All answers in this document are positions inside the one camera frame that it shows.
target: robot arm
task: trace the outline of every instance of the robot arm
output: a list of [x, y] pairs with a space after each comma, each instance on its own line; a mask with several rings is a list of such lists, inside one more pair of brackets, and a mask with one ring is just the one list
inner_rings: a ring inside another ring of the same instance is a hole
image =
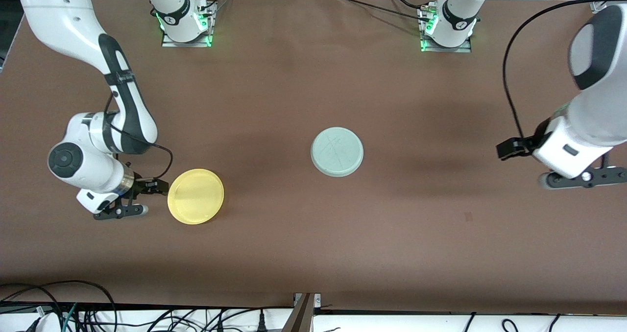
[[98, 69], [116, 99], [119, 112], [72, 117], [63, 140], [48, 156], [50, 171], [63, 182], [79, 187], [76, 198], [98, 216], [120, 196], [134, 198], [145, 190], [138, 186], [139, 176], [113, 154], [145, 153], [157, 140], [157, 126], [121, 47], [100, 26], [91, 0], [21, 1], [38, 40]]
[[189, 42], [208, 29], [207, 0], [150, 0], [161, 27], [172, 40]]
[[442, 47], [454, 48], [472, 35], [485, 0], [436, 0], [437, 17], [427, 35]]
[[[580, 94], [535, 135], [497, 146], [499, 158], [531, 154], [554, 171], [540, 177], [549, 189], [627, 182], [624, 168], [605, 167], [606, 154], [627, 142], [627, 4], [608, 6], [578, 31], [569, 67]], [[601, 157], [602, 167], [592, 168]]]
[[49, 48], [94, 66], [105, 76], [116, 98], [118, 114], [110, 123], [144, 142], [138, 142], [103, 124], [94, 115], [92, 142], [105, 153], [143, 154], [145, 142], [157, 140], [157, 126], [144, 104], [135, 77], [121, 47], [100, 26], [91, 0], [21, 0], [34, 35]]

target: brown tablecloth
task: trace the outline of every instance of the brown tablecloth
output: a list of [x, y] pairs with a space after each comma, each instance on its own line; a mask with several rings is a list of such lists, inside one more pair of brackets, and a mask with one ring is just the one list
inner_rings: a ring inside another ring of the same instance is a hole
[[[72, 115], [103, 109], [107, 85], [23, 22], [0, 74], [0, 281], [88, 279], [120, 303], [286, 305], [315, 291], [336, 309], [627, 310], [627, 187], [542, 190], [540, 163], [495, 153], [515, 136], [506, 42], [555, 1], [489, 0], [470, 54], [422, 53], [415, 21], [343, 0], [231, 0], [213, 47], [161, 48], [148, 0], [93, 2], [175, 153], [164, 179], [211, 169], [226, 202], [202, 225], [177, 222], [163, 196], [139, 199], [142, 218], [94, 221], [46, 157]], [[562, 9], [516, 42], [511, 93], [527, 133], [577, 94], [567, 47], [589, 16]], [[346, 178], [309, 156], [331, 126], [363, 142]], [[626, 156], [620, 146], [611, 160]], [[121, 159], [145, 176], [168, 160]]]

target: black cable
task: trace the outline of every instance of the black cable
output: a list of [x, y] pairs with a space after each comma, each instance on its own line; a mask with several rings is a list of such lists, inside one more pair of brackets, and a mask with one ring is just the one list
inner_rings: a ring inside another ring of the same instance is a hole
[[202, 330], [200, 330], [200, 332], [205, 332], [209, 328], [209, 325], [211, 325], [213, 323], [213, 321], [216, 321], [217, 319], [220, 319], [220, 321], [222, 321], [222, 314], [224, 314], [224, 312], [226, 312], [226, 310], [224, 310], [224, 309], [220, 310], [220, 313], [218, 315], [216, 315], [213, 319], [211, 319], [211, 321], [209, 321], [204, 326], [204, 328], [202, 328]]
[[[17, 292], [14, 292], [13, 294], [10, 294], [6, 298], [0, 300], [0, 302], [5, 301], [6, 299], [11, 299], [11, 298], [14, 298], [16, 296], [19, 296], [19, 295], [21, 295], [21, 294], [23, 294], [25, 292], [28, 292], [29, 290], [41, 289], [43, 287], [47, 287], [47, 286], [50, 286], [50, 285], [65, 285], [65, 284], [69, 284], [69, 283], [79, 283], [81, 285], [89, 285], [91, 287], [94, 287], [94, 288], [100, 290], [101, 292], [103, 292], [103, 294], [105, 294], [105, 296], [107, 296], [107, 299], [111, 303], [111, 306], [112, 306], [113, 311], [114, 311], [114, 317], [115, 317], [115, 321], [114, 322], [116, 324], [116, 326], [114, 326], [114, 332], [116, 332], [117, 331], [117, 322], [118, 322], [117, 321], [116, 302], [114, 301], [114, 299], [111, 296], [111, 294], [109, 293], [109, 291], [106, 290], [102, 285], [98, 285], [97, 283], [93, 283], [93, 282], [90, 282], [90, 281], [83, 281], [83, 280], [80, 280], [80, 279], [69, 279], [67, 281], [56, 281], [56, 282], [51, 282], [51, 283], [45, 283], [45, 285], [30, 285], [32, 287], [25, 288], [25, 289], [22, 289], [22, 290], [18, 290]], [[4, 285], [0, 285], [0, 288], [2, 288], [5, 285], [29, 285], [29, 284], [24, 284], [24, 283], [18, 283], [18, 284], [7, 283], [7, 284], [4, 284]]]
[[504, 319], [503, 321], [501, 321], [501, 327], [503, 328], [503, 332], [511, 332], [510, 330], [507, 329], [506, 327], [506, 323], [511, 323], [511, 325], [513, 326], [513, 329], [515, 332], [518, 332], [518, 327], [516, 326], [516, 324], [511, 321], [510, 319]]
[[78, 315], [78, 311], [77, 311], [77, 310], [74, 310], [74, 311], [72, 312], [72, 315], [69, 315], [69, 316], [68, 316], [68, 319], [69, 319], [69, 321], [74, 322], [74, 328], [76, 328], [76, 331], [77, 331], [77, 332], [81, 332], [81, 331], [83, 331], [83, 332], [89, 332], [89, 331], [87, 330], [87, 328], [85, 328], [85, 325], [83, 325], [83, 324], [80, 322], [80, 316]]
[[394, 11], [394, 10], [390, 10], [390, 9], [386, 9], [386, 8], [381, 8], [380, 6], [376, 6], [376, 5], [368, 4], [367, 2], [363, 2], [363, 1], [359, 1], [359, 0], [347, 0], [347, 1], [352, 1], [352, 2], [356, 2], [357, 4], [362, 4], [362, 5], [365, 5], [365, 6], [370, 6], [370, 8], [375, 8], [375, 9], [379, 9], [379, 10], [387, 11], [388, 13], [401, 15], [402, 17], [408, 17], [408, 18], [412, 18], [412, 19], [419, 20], [419, 21], [424, 21], [424, 22], [429, 21], [429, 19], [428, 19], [428, 18], [415, 17], [415, 16], [413, 16], [413, 15], [408, 15], [408, 14], [406, 14], [406, 13], [401, 13], [401, 12], [399, 12], [399, 11]]
[[476, 314], [477, 314], [476, 312], [471, 312], [470, 313], [470, 319], [468, 319], [468, 322], [466, 323], [466, 327], [464, 328], [464, 332], [468, 332], [468, 329], [470, 328], [470, 323], [475, 318]]
[[[100, 330], [101, 330], [102, 332], [107, 332], [107, 331], [106, 331], [106, 330], [105, 330], [105, 329], [101, 326], [101, 325], [102, 325], [102, 323], [101, 323], [100, 321], [98, 321], [98, 318], [96, 317], [96, 312], [97, 312], [97, 311], [96, 311], [96, 310], [94, 310], [94, 312], [93, 312], [93, 314], [92, 314], [92, 317], [94, 317], [94, 322], [96, 322], [96, 324], [97, 324], [98, 328], [100, 328]], [[94, 331], [94, 325], [90, 325], [90, 326], [92, 327], [92, 331], [93, 331], [93, 332], [95, 332], [95, 331]]]
[[414, 9], [419, 9], [419, 8], [420, 8], [420, 5], [414, 5], [414, 4], [412, 4], [411, 2], [409, 2], [409, 1], [406, 1], [406, 0], [400, 0], [400, 1], [401, 1], [403, 4], [405, 4], [405, 5], [409, 6], [410, 8], [414, 8]]
[[41, 286], [38, 285], [31, 285], [30, 283], [4, 283], [2, 285], [0, 285], [0, 288], [3, 287], [10, 287], [12, 285], [17, 285], [17, 286], [26, 286], [28, 288], [26, 289], [22, 289], [22, 290], [18, 290], [18, 292], [14, 292], [13, 294], [9, 294], [8, 296], [6, 296], [4, 299], [0, 300], [0, 303], [4, 303], [7, 299], [11, 299], [14, 298], [24, 292], [28, 292], [29, 290], [33, 290], [33, 289], [37, 289], [37, 290], [41, 290], [42, 292], [44, 292], [44, 294], [46, 294], [50, 300], [52, 300], [52, 310], [54, 312], [54, 314], [56, 314], [56, 317], [59, 320], [59, 327], [63, 328], [63, 311], [61, 310], [61, 307], [59, 306], [59, 302], [54, 298], [54, 296], [52, 294], [50, 294], [50, 292], [47, 289], [44, 289]]
[[217, 315], [217, 332], [224, 332], [224, 325], [222, 325], [222, 314]]
[[[107, 100], [107, 104], [105, 105], [105, 110], [104, 110], [104, 115], [107, 115], [107, 112], [109, 110], [109, 105], [111, 104], [111, 100], [113, 100], [114, 98], [114, 93], [111, 92], [111, 94], [109, 95], [109, 99]], [[153, 179], [157, 180], [157, 179], [161, 179], [162, 176], [166, 175], [166, 173], [168, 172], [168, 170], [170, 170], [170, 167], [172, 166], [172, 162], [174, 161], [174, 154], [172, 153], [172, 151], [170, 151], [170, 149], [163, 147], [159, 144], [156, 144], [154, 142], [147, 142], [146, 140], [141, 140], [140, 138], [136, 138], [135, 136], [133, 136], [132, 134], [127, 133], [124, 130], [120, 130], [117, 127], [115, 127], [114, 125], [112, 125], [110, 122], [107, 122], [107, 118], [104, 117], [103, 122], [107, 123], [109, 127], [111, 127], [112, 129], [114, 129], [115, 131], [117, 131], [118, 133], [121, 133], [122, 135], [125, 135], [129, 138], [132, 138], [133, 140], [137, 141], [137, 142], [142, 142], [144, 144], [147, 144], [149, 146], [158, 148], [158, 149], [162, 149], [166, 152], [168, 152], [168, 154], [170, 155], [170, 162], [168, 162], [168, 166], [166, 167], [166, 170], [163, 171], [163, 173], [155, 176]]]
[[146, 332], [151, 332], [152, 329], [155, 328], [155, 326], [159, 323], [159, 321], [163, 320], [168, 314], [170, 314], [170, 312], [173, 312], [173, 311], [174, 310], [170, 309], [164, 312], [163, 314], [161, 314], [161, 316], [159, 316], [157, 319], [155, 319], [155, 321], [153, 321], [150, 324], [150, 327], [148, 327], [148, 330]]
[[[285, 306], [265, 306], [265, 307], [263, 307], [263, 308], [246, 309], [246, 310], [242, 310], [242, 311], [239, 311], [239, 312], [235, 312], [235, 314], [232, 314], [232, 315], [226, 316], [226, 318], [223, 318], [223, 319], [222, 319], [222, 322], [224, 322], [224, 321], [226, 321], [226, 320], [228, 320], [228, 319], [234, 318], [234, 317], [235, 317], [235, 316], [237, 316], [237, 315], [245, 314], [245, 313], [247, 313], [247, 312], [251, 312], [251, 311], [257, 311], [257, 310], [261, 310], [261, 309], [282, 309], [282, 308], [284, 308], [284, 307], [285, 307]], [[216, 326], [213, 326], [211, 329], [207, 330], [207, 332], [212, 332], [213, 330], [215, 330], [215, 329], [216, 329], [216, 327], [217, 327], [217, 325], [216, 325]]]
[[191, 320], [189, 320], [189, 319], [186, 319], [189, 315], [191, 315], [191, 314], [192, 314], [193, 312], [195, 312], [195, 311], [197, 311], [197, 309], [190, 310], [190, 312], [188, 312], [187, 314], [184, 314], [182, 318], [179, 318], [178, 316], [171, 316], [171, 317], [170, 317], [171, 319], [173, 319], [173, 320], [174, 320], [174, 319], [177, 319], [178, 321], [177, 321], [176, 323], [174, 323], [174, 322], [173, 322], [173, 323], [171, 323], [171, 324], [170, 324], [169, 329], [170, 329], [170, 330], [173, 330], [173, 329], [176, 327], [176, 325], [179, 325], [179, 323], [183, 323], [183, 325], [189, 326], [189, 327], [193, 328], [195, 331], [198, 331], [198, 330], [197, 330], [197, 329], [195, 329], [195, 327], [194, 327], [194, 326], [192, 326], [192, 325], [196, 325], [196, 326], [198, 326], [199, 328], [202, 328], [202, 326], [201, 326], [201, 325], [198, 325], [198, 324], [197, 324], [197, 323], [195, 323], [194, 321], [191, 321]]
[[[553, 319], [553, 321], [551, 321], [551, 324], [549, 325], [549, 332], [553, 332], [553, 325], [555, 325], [555, 323], [557, 322], [557, 319], [561, 316], [561, 314], [557, 314], [555, 315], [555, 319]], [[503, 321], [501, 321], [501, 327], [503, 328], [503, 332], [512, 332], [510, 331], [507, 327], [506, 327], [506, 323], [511, 323], [511, 326], [513, 327], [513, 332], [518, 332], [518, 326], [516, 326], [516, 324], [511, 321], [510, 319], [504, 319]]]
[[217, 2], [217, 0], [213, 0], [212, 2], [210, 2], [210, 4], [207, 4], [206, 6], [201, 6], [201, 8], [200, 8], [201, 11], [206, 9], [206, 8], [209, 8], [211, 5], [215, 4], [216, 2]]
[[571, 6], [571, 5], [576, 5], [576, 4], [584, 4], [586, 2], [595, 2], [595, 1], [627, 1], [627, 0], [571, 0], [571, 1], [565, 1], [565, 2], [560, 2], [560, 4], [556, 4], [553, 6], [549, 6], [549, 8], [546, 8], [544, 10], [541, 10], [537, 13], [535, 13], [532, 17], [528, 18], [525, 22], [523, 22], [523, 24], [521, 26], [519, 26], [519, 28], [516, 29], [516, 31], [514, 32], [514, 34], [511, 36], [510, 41], [507, 44], [507, 48], [506, 48], [506, 52], [503, 56], [503, 66], [502, 66], [502, 79], [503, 79], [503, 89], [506, 92], [506, 97], [507, 97], [507, 101], [510, 105], [510, 109], [511, 109], [511, 114], [513, 115], [513, 120], [516, 124], [516, 128], [518, 129], [518, 133], [520, 134], [521, 138], [525, 138], [525, 135], [522, 131], [522, 127], [520, 126], [520, 120], [518, 118], [518, 113], [516, 111], [516, 107], [513, 105], [513, 100], [511, 100], [511, 95], [510, 95], [510, 91], [509, 91], [509, 86], [507, 84], [507, 58], [509, 57], [509, 53], [511, 50], [511, 45], [513, 44], [513, 41], [516, 39], [516, 37], [518, 37], [520, 31], [522, 31], [523, 28], [525, 28], [528, 24], [530, 24], [533, 20], [541, 17], [542, 15], [549, 13], [553, 10], [556, 9], [560, 9], [560, 8], [564, 8], [565, 6]]
[[549, 325], [549, 332], [553, 332], [553, 326], [555, 325], [555, 323], [557, 322], [557, 319], [560, 316], [562, 316], [562, 314], [555, 315], [555, 319], [553, 319], [553, 321], [551, 321], [551, 324]]
[[[113, 326], [113, 325], [115, 325], [115, 323], [98, 321], [98, 319], [96, 319], [96, 311], [91, 312], [91, 314], [92, 314], [92, 317], [94, 318], [93, 322], [92, 321], [83, 321], [84, 325], [86, 325], [86, 326], [98, 326], [100, 328], [100, 330], [103, 331], [103, 332], [107, 332], [107, 331], [104, 330], [101, 326]], [[163, 321], [164, 319], [168, 319], [168, 318], [170, 318], [170, 317], [166, 316], [165, 318], [159, 319], [157, 322]], [[173, 316], [173, 318], [174, 319], [181, 319], [178, 316]], [[202, 326], [198, 325], [197, 323], [195, 323], [194, 321], [191, 321], [191, 320], [186, 320], [186, 321], [187, 321], [186, 323], [191, 323], [191, 324], [197, 325], [198, 327], [202, 327]], [[147, 323], [140, 323], [138, 325], [133, 325], [133, 324], [130, 324], [130, 323], [118, 323], [117, 325], [118, 326], [126, 326], [126, 327], [143, 327], [143, 326], [152, 325], [152, 323], [154, 323], [154, 321], [150, 321], [150, 322], [147, 322]]]

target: yellow plate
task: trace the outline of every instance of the yellow plate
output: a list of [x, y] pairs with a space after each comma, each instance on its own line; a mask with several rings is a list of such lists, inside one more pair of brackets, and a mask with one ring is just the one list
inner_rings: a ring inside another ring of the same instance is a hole
[[185, 224], [207, 222], [224, 200], [224, 186], [212, 171], [191, 169], [179, 175], [168, 192], [168, 208]]

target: metal mounting plate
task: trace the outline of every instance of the metal mounting plate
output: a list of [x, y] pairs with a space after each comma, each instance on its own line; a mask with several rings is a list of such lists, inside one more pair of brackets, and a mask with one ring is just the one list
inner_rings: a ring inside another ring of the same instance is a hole
[[[418, 17], [427, 17], [425, 12], [421, 9], [417, 9]], [[426, 31], [426, 22], [419, 21], [418, 22], [418, 31], [420, 32], [420, 50], [421, 51], [439, 51], [439, 52], [447, 52], [447, 53], [471, 53], [472, 47], [470, 46], [470, 38], [466, 38], [463, 44], [459, 47], [455, 48], [447, 48], [442, 47], [439, 44], [435, 43], [432, 37], [425, 33]]]
[[217, 12], [217, 2], [211, 4], [206, 11], [202, 13], [208, 15], [206, 18], [200, 19], [202, 23], [206, 23], [207, 30], [202, 32], [195, 40], [191, 40], [189, 42], [176, 42], [170, 39], [168, 35], [164, 32], [163, 38], [161, 41], [162, 47], [211, 47], [213, 44], [213, 29], [216, 24], [216, 12]]
[[[294, 301], [293, 301], [293, 305], [296, 306], [296, 304], [298, 303], [298, 300], [300, 300], [300, 297], [302, 297], [303, 294], [302, 293], [295, 293], [294, 294]], [[315, 299], [315, 303], [313, 304], [314, 308], [319, 308], [321, 306], [321, 300], [320, 300], [320, 294], [316, 293], [313, 295], [313, 298]]]

